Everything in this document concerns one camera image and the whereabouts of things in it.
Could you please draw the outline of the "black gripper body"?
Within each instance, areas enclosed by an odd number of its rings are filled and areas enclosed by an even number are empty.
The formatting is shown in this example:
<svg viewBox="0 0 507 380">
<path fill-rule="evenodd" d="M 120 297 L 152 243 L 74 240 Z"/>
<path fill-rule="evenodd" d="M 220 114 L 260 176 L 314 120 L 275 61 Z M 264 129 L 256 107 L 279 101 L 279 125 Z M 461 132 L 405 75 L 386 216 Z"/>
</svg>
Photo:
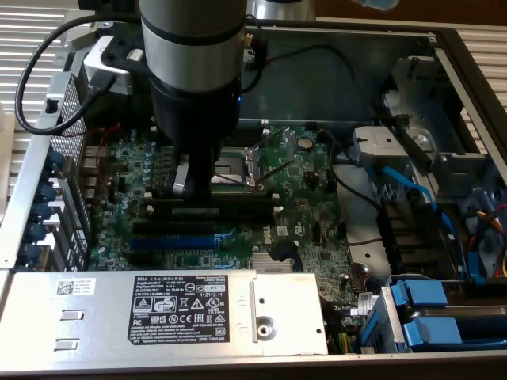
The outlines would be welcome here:
<svg viewBox="0 0 507 380">
<path fill-rule="evenodd" d="M 158 127 L 177 152 L 217 159 L 238 124 L 241 78 L 203 93 L 186 92 L 150 76 L 151 100 Z"/>
</svg>

